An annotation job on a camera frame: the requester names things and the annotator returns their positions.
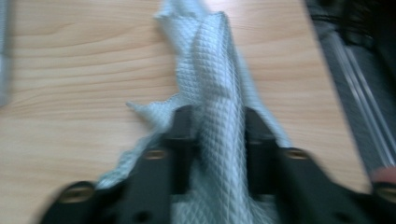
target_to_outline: wooden table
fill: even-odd
[[[64,184],[94,180],[149,127],[124,104],[177,92],[160,1],[13,1],[12,101],[0,108],[0,223],[34,223]],[[338,182],[366,177],[304,3],[207,1],[230,17],[262,99]]]

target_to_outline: gray fabric fold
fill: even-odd
[[[248,196],[244,147],[244,106],[254,108],[282,147],[290,141],[263,106],[248,68],[233,46],[224,13],[210,13],[194,0],[168,0],[156,15],[177,53],[179,93],[165,102],[127,103],[152,125],[150,136],[124,152],[119,165],[104,174],[98,188],[124,179],[141,152],[169,127],[173,111],[195,105],[201,159],[191,170],[191,191],[173,199],[173,223],[273,223],[274,204]]]

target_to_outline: cloth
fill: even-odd
[[[201,159],[191,167],[190,192],[173,198],[172,222],[274,223],[272,199],[258,202],[248,195],[244,106],[258,111],[280,146],[290,147],[290,141],[261,103],[248,68],[233,45],[226,15],[209,12],[196,0],[165,0],[155,19],[177,53],[179,93],[165,102],[127,103],[151,123],[153,132],[124,152],[118,167],[104,174],[97,188],[124,179],[141,152],[170,126],[173,111],[195,105]]]

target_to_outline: white mesh fabric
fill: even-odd
[[[128,175],[144,148],[169,127],[176,108],[196,105],[201,159],[191,169],[191,191],[174,197],[172,222],[273,223],[271,199],[260,203],[248,196],[244,106],[259,112],[282,147],[290,147],[290,142],[262,105],[233,46],[227,17],[209,13],[195,0],[168,0],[156,19],[177,52],[180,92],[165,102],[127,104],[152,124],[153,134],[123,153],[118,167],[100,178],[98,188],[111,187]]]

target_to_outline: black plastic part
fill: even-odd
[[[292,211],[282,223],[373,223],[306,152],[281,148],[278,161],[277,210]]]
[[[377,0],[374,8],[375,47],[384,64],[396,80],[396,2],[394,0]]]
[[[173,152],[145,150],[126,180],[117,224],[170,223]]]
[[[380,195],[382,189],[391,190],[389,200]],[[381,224],[396,223],[396,185],[391,183],[379,182],[373,185],[373,205],[376,208],[377,219]]]
[[[334,0],[318,0],[322,6],[330,6],[334,3]]]
[[[92,196],[79,203],[63,202],[64,195],[72,189],[88,189],[92,191]],[[92,209],[95,205],[93,195],[94,184],[87,181],[77,182],[62,190],[54,204],[43,216],[41,224],[86,224],[90,223]]]
[[[251,195],[274,194],[278,145],[259,114],[246,109],[247,186]]]
[[[163,144],[172,148],[175,156],[173,194],[184,194],[190,187],[191,164],[197,154],[192,113],[191,105],[177,109],[172,127],[163,135]]]

